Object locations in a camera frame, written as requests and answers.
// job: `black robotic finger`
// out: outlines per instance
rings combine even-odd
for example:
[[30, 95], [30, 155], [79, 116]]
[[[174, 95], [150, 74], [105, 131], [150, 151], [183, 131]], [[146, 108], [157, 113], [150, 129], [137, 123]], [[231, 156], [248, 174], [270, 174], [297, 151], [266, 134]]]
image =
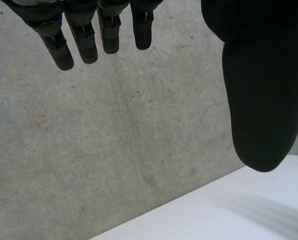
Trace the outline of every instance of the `black robotic finger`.
[[61, 70], [69, 70], [74, 60], [61, 30], [64, 2], [19, 5], [12, 0], [1, 0], [41, 37], [51, 57]]
[[93, 64], [98, 59], [95, 31], [92, 26], [98, 0], [69, 1], [65, 6], [65, 18], [71, 29], [81, 59]]
[[74, 60], [61, 30], [62, 15], [43, 22], [28, 22], [41, 37], [55, 64], [63, 71], [74, 67]]
[[97, 13], [103, 50], [115, 54], [119, 50], [119, 14], [128, 6], [129, 0], [99, 0]]
[[163, 0], [131, 0], [133, 33], [139, 50], [146, 50], [152, 42], [154, 10]]

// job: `white surface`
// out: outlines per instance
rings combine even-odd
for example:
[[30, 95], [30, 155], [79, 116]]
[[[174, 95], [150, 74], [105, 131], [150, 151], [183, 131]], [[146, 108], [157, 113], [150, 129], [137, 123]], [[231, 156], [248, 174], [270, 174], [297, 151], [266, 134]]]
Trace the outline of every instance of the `white surface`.
[[297, 210], [298, 156], [289, 155], [272, 172], [244, 167], [92, 240], [298, 240]]

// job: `robotic hand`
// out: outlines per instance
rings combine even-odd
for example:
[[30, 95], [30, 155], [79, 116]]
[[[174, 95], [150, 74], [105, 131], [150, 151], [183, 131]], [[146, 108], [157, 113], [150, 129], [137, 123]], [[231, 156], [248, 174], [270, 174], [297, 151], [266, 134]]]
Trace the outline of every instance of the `robotic hand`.
[[95, 31], [91, 23], [96, 10], [102, 45], [107, 54], [115, 54], [119, 50], [119, 15], [129, 3], [136, 46], [139, 50], [145, 50], [150, 47], [152, 41], [153, 12], [163, 0], [1, 1], [39, 34], [55, 64], [66, 71], [74, 67], [74, 60], [61, 30], [63, 13], [81, 59], [86, 64], [92, 64], [98, 59]]
[[[40, 35], [62, 70], [74, 66], [61, 31], [62, 13], [82, 60], [91, 64], [98, 58], [91, 25], [96, 9], [103, 48], [114, 54], [119, 49], [119, 14], [130, 2], [2, 1]], [[140, 50], [151, 44], [153, 11], [161, 2], [131, 0]], [[201, 6], [206, 24], [224, 42], [223, 76], [236, 153], [247, 166], [272, 171], [286, 157], [298, 133], [298, 0], [201, 0]]]

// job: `gray concrete wall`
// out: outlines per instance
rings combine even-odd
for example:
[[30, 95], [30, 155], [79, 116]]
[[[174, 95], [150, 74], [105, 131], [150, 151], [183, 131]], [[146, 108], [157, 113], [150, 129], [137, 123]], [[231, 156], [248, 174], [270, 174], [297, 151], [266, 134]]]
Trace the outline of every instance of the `gray concrete wall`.
[[[223, 43], [200, 1], [165, 1], [152, 47], [62, 72], [0, 2], [0, 240], [87, 240], [240, 167], [223, 81]], [[298, 140], [293, 149], [298, 154]]]

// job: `concrete wall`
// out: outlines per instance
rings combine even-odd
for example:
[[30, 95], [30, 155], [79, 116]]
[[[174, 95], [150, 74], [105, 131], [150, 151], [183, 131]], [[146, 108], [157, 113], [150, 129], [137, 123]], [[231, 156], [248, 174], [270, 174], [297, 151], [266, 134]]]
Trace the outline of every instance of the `concrete wall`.
[[[223, 43], [200, 1], [167, 0], [136, 49], [130, 9], [120, 51], [60, 71], [0, 2], [0, 240], [87, 240], [240, 167]], [[298, 153], [298, 141], [294, 147]]]

